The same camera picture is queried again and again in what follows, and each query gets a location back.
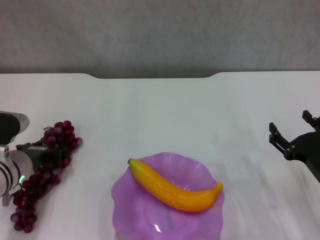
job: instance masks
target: banana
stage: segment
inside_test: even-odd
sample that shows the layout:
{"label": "banana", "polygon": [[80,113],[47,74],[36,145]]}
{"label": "banana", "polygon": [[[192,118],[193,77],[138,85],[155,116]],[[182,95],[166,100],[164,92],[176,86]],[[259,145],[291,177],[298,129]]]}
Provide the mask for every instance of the banana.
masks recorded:
{"label": "banana", "polygon": [[218,182],[212,189],[187,191],[181,189],[158,174],[142,161],[131,158],[128,161],[134,178],[161,202],[181,211],[200,212],[210,208],[223,189]]}

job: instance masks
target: gray wall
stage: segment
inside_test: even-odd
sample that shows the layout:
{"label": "gray wall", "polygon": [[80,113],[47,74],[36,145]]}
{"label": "gray wall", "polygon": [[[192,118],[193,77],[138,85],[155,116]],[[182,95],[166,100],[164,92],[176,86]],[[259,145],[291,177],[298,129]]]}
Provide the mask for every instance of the gray wall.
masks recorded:
{"label": "gray wall", "polygon": [[318,0],[1,0],[0,73],[319,70]]}

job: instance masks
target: white table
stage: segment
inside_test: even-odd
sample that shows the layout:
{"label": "white table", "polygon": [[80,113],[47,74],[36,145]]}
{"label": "white table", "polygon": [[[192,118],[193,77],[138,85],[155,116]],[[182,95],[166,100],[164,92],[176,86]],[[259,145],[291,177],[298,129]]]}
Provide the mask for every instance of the white table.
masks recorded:
{"label": "white table", "polygon": [[0,75],[0,110],[30,126],[14,144],[70,120],[84,146],[61,184],[39,201],[34,231],[15,232],[0,208],[0,240],[119,240],[111,188],[129,158],[175,152],[224,183],[221,240],[318,240],[320,184],[269,143],[274,122],[289,141],[320,115],[320,72],[234,72],[203,79],[97,79],[86,74]]}

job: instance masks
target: bunch of grapes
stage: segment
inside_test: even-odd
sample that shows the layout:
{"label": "bunch of grapes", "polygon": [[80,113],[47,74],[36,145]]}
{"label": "bunch of grapes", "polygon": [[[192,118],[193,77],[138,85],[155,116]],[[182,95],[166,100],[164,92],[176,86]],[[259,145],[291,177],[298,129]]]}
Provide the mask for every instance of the bunch of grapes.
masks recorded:
{"label": "bunch of grapes", "polygon": [[67,157],[59,165],[48,163],[39,167],[33,175],[22,183],[23,189],[14,194],[13,204],[16,205],[15,213],[10,219],[16,231],[24,230],[30,233],[37,221],[35,214],[36,203],[43,198],[54,186],[60,183],[59,175],[71,164],[71,154],[83,144],[80,137],[76,137],[75,128],[70,121],[57,122],[54,127],[44,132],[41,139],[42,145],[48,148],[66,148]]}

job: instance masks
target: purple bowl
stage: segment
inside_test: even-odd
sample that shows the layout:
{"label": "purple bowl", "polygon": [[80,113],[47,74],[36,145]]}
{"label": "purple bowl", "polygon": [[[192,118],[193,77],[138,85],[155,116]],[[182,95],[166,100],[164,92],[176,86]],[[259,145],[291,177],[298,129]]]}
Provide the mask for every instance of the purple bowl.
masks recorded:
{"label": "purple bowl", "polygon": [[[185,190],[207,190],[217,183],[205,165],[176,153],[162,152],[140,160]],[[147,192],[128,168],[114,184],[111,195],[113,227],[130,240],[214,240],[223,228],[223,192],[206,211],[179,211]]]}

